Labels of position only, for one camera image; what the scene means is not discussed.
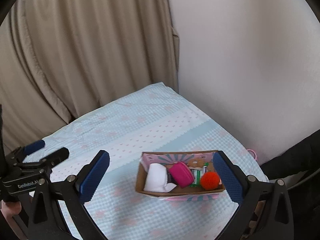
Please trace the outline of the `person's left hand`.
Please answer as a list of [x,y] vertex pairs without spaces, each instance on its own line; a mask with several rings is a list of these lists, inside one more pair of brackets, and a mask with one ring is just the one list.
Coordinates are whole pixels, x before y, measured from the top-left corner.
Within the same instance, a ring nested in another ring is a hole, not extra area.
[[22,210],[20,202],[4,202],[1,201],[1,212],[5,218],[11,218],[18,215]]

